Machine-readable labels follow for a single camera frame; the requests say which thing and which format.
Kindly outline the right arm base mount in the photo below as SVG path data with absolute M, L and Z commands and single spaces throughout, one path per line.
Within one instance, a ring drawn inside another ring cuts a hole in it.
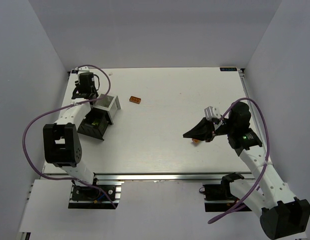
M 231 196 L 223 182 L 226 180 L 246 179 L 254 180 L 249 172 L 222 172 L 202 174 L 202 186 L 199 193 L 204 196 L 204 207 L 206 213 L 223 213 L 235 205 L 239 199 Z

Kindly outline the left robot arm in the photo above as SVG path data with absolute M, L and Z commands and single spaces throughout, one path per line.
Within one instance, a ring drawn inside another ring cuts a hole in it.
M 97 97 L 94 74 L 80 73 L 78 80 L 75 81 L 75 89 L 71 97 L 73 106 L 68 107 L 53 124 L 46 124 L 43 128 L 46 162 L 90 185 L 94 181 L 94 173 L 82 160 L 83 151 L 78 128 L 92 110 L 92 103 L 88 100 L 95 100 Z

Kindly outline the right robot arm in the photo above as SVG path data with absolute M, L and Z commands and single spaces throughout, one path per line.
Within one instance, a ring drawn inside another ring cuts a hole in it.
M 208 224 L 248 207 L 259 218 L 263 232 L 271 240 L 302 233 L 310 217 L 310 204 L 289 189 L 269 160 L 270 144 L 263 146 L 250 127 L 248 100 L 247 97 L 238 99 L 224 114 L 216 107 L 207 107 L 204 118 L 183 134 L 186 139 L 207 143 L 217 136 L 227 136 L 230 147 L 255 177 L 254 185 L 250 185 L 239 173 L 225 175 L 221 180 L 224 194 L 238 201 L 210 219 Z

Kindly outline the orange lego brick with lime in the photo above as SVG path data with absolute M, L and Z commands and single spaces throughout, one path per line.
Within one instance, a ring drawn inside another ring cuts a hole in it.
M 197 139 L 192 139 L 192 142 L 195 144 L 195 145 L 198 145 L 200 143 L 200 140 L 197 140 Z

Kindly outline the brown lego brick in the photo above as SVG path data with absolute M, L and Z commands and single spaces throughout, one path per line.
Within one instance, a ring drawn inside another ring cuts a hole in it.
M 141 103 L 141 99 L 139 97 L 135 97 L 135 96 L 131 96 L 129 98 L 129 101 L 135 104 L 140 104 Z

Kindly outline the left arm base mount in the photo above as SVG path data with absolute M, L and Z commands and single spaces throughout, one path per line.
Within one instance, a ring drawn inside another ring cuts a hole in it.
M 96 181 L 96 184 L 97 187 L 105 191 L 113 204 L 117 207 L 120 200 L 122 183 Z M 68 208 L 80 210 L 115 209 L 103 192 L 99 192 L 99 190 L 91 187 L 80 186 L 78 184 L 72 186 Z

